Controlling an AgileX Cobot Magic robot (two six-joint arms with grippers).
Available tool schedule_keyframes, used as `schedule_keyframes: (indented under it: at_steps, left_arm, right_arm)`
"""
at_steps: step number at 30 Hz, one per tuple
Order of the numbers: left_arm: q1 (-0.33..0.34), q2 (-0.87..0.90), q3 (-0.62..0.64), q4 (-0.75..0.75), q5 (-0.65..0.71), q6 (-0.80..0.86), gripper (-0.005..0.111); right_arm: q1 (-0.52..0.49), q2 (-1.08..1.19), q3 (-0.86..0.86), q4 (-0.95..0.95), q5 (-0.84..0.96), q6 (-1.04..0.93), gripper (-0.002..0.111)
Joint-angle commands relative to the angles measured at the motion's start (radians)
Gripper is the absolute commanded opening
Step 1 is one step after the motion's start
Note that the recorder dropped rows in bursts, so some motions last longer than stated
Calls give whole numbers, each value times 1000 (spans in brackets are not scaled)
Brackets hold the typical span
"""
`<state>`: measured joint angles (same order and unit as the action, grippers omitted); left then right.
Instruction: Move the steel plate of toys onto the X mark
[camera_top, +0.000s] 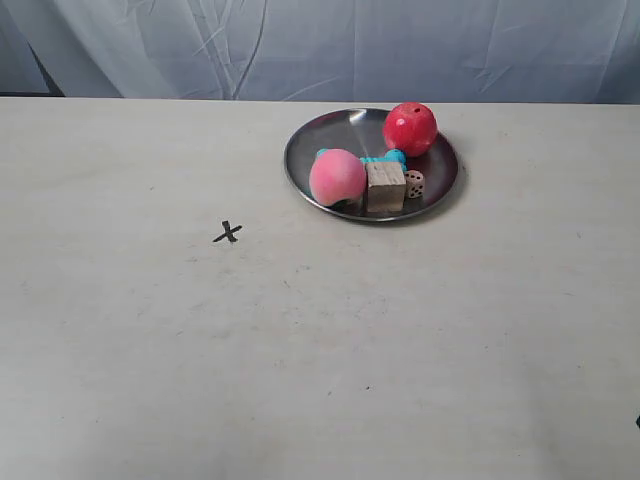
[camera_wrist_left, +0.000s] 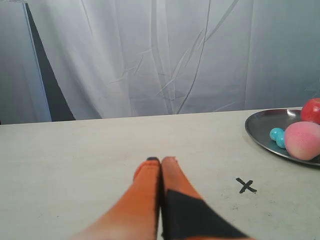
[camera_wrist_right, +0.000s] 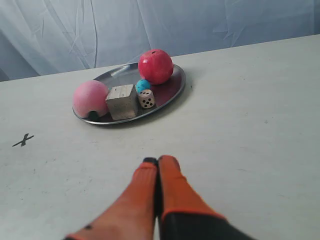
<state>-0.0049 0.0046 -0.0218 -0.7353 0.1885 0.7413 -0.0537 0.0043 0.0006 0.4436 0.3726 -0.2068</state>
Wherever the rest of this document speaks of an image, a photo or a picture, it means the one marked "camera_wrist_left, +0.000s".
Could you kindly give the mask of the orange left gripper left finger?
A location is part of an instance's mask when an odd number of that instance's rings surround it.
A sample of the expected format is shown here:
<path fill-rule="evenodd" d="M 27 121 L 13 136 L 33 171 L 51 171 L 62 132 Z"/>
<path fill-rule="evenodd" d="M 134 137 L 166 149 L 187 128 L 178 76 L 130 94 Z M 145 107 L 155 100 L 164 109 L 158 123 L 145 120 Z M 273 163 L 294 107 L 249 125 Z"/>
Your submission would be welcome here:
<path fill-rule="evenodd" d="M 74 240 L 155 240 L 159 220 L 161 163 L 149 157 L 136 169 L 123 196 Z"/>

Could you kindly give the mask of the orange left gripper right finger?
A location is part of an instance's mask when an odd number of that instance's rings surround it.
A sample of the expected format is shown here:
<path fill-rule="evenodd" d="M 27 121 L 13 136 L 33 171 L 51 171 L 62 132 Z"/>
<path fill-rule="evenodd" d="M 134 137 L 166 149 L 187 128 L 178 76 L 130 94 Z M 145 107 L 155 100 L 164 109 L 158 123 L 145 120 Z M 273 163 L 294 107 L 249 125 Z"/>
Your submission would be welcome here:
<path fill-rule="evenodd" d="M 175 157 L 161 162 L 165 240 L 251 240 L 218 215 L 195 190 Z"/>

